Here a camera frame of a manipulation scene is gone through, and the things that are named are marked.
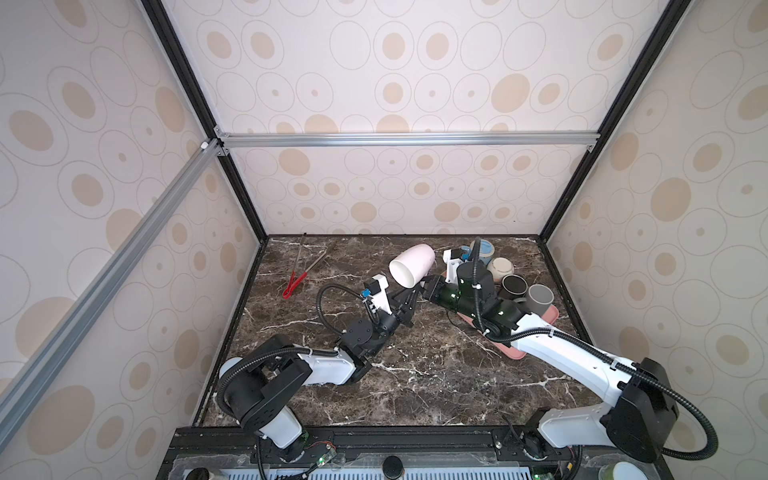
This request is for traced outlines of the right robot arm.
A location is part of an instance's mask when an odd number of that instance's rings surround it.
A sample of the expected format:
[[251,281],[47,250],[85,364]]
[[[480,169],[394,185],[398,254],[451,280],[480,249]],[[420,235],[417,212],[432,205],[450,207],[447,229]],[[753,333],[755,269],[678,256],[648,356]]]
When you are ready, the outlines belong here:
[[[483,263],[459,265],[453,281],[426,275],[418,283],[425,299],[469,318],[484,338],[545,361],[599,397],[599,404],[590,407],[542,413],[536,430],[550,445],[612,446],[645,463],[662,455],[700,461],[717,452],[719,439],[713,424],[671,388],[659,363],[610,354],[545,322],[523,303],[498,296]],[[698,450],[679,451],[666,445],[681,409],[705,433],[705,444]]]

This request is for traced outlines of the pale pink mug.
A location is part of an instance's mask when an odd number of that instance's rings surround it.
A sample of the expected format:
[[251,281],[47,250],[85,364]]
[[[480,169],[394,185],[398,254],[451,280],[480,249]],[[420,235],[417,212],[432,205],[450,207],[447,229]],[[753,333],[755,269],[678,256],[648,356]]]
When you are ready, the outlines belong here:
[[434,249],[422,243],[410,247],[391,260],[389,272],[400,286],[410,289],[428,274],[434,261]]

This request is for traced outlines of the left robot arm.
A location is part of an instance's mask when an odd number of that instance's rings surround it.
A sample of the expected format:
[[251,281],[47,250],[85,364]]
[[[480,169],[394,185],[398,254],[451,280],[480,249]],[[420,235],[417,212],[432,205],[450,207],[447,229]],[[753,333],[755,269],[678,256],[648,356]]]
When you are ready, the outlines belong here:
[[366,315],[338,335],[331,350],[298,346],[278,334],[244,357],[220,368],[216,403],[250,435],[267,439],[286,455],[297,457],[307,433],[288,407],[306,385],[346,385],[362,379],[372,359],[401,325],[411,327],[420,287],[387,295],[390,312],[373,306],[371,294],[360,293]]

